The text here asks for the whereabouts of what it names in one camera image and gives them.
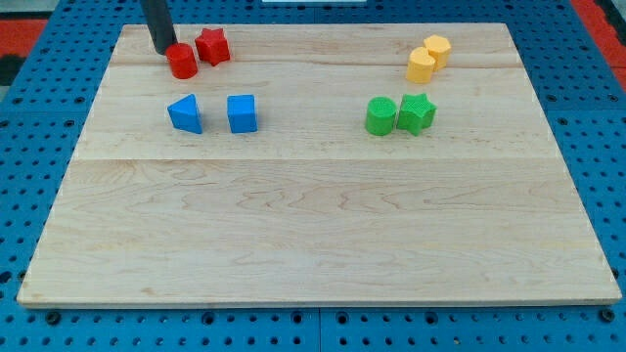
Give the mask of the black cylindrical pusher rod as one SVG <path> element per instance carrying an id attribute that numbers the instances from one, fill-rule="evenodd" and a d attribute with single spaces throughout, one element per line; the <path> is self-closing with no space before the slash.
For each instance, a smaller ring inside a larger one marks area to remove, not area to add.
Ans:
<path id="1" fill-rule="evenodd" d="M 171 45 L 178 42 L 168 3 L 166 0 L 140 0 L 140 5 L 155 50 L 164 55 Z"/>

